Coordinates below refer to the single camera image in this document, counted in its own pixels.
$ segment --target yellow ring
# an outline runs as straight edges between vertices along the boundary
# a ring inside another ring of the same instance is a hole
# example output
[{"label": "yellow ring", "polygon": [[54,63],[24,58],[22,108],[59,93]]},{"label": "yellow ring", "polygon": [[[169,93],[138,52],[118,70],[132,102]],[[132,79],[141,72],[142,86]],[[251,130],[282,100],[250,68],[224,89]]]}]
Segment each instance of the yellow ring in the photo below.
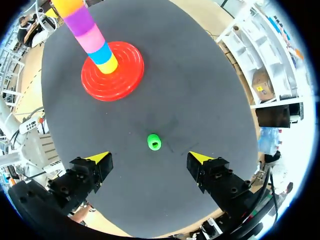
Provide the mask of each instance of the yellow ring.
[{"label": "yellow ring", "polygon": [[52,0],[52,3],[62,18],[68,17],[84,6],[83,0]]},{"label": "yellow ring", "polygon": [[105,62],[103,64],[96,64],[96,66],[99,68],[99,70],[103,74],[111,74],[117,69],[118,61],[117,61],[115,55],[112,53],[110,59],[107,62]]}]

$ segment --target plastic bag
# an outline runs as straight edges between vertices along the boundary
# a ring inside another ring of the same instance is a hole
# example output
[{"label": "plastic bag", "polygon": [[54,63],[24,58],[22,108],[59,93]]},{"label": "plastic bag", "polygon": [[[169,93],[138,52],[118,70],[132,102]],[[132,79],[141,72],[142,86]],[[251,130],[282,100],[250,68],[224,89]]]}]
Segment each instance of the plastic bag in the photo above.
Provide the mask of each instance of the plastic bag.
[{"label": "plastic bag", "polygon": [[261,127],[258,140],[259,152],[274,156],[278,149],[279,129],[277,127]]}]

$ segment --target purple ring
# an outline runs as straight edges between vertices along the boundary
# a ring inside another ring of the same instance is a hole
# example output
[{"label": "purple ring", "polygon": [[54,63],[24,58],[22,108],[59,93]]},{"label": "purple ring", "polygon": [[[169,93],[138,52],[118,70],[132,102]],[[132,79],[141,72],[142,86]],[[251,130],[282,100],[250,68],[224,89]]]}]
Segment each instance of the purple ring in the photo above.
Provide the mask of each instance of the purple ring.
[{"label": "purple ring", "polygon": [[65,17],[64,21],[76,37],[85,34],[95,25],[94,19],[85,6]]}]

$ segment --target toy pole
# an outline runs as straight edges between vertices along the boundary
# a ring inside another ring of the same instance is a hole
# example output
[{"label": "toy pole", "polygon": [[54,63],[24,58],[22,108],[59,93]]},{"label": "toy pole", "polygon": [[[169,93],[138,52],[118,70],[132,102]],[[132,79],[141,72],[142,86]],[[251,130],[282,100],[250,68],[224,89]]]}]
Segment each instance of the toy pole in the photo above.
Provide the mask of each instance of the toy pole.
[{"label": "toy pole", "polygon": [[75,39],[103,74],[111,74],[118,61],[110,50],[83,0],[52,0]]}]

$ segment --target wooden floor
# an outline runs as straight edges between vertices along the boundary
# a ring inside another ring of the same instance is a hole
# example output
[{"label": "wooden floor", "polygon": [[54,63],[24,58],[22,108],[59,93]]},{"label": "wooden floor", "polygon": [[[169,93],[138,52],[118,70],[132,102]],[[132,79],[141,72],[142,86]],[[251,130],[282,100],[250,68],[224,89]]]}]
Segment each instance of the wooden floor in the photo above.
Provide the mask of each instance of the wooden floor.
[{"label": "wooden floor", "polygon": [[[211,0],[171,0],[171,2],[189,14],[195,21],[199,23],[199,25],[207,30],[213,38],[216,38],[233,20],[233,18],[227,12],[225,12]],[[43,105],[41,92],[43,49],[43,45],[32,48],[23,59],[25,62],[25,67],[22,73],[22,81],[20,83],[23,97],[20,99],[15,109],[16,117],[19,120],[22,120],[22,118],[26,117],[28,113]],[[245,84],[247,84],[247,82],[241,81],[241,83],[243,84],[245,90]],[[250,100],[252,98],[252,96],[250,96],[251,93],[246,92],[246,94],[248,100]],[[251,112],[258,137],[260,129],[258,126],[257,117],[254,110]],[[217,217],[220,214],[221,211],[217,210],[203,219],[199,219],[199,221],[193,223],[192,225],[185,226],[183,229],[177,229],[175,232],[170,232],[159,237],[166,237],[172,234],[189,233],[199,228],[199,226],[209,217]],[[126,232],[105,219],[98,211],[90,212],[86,217],[85,222],[87,223],[88,227],[101,232],[118,236],[129,236]]]}]

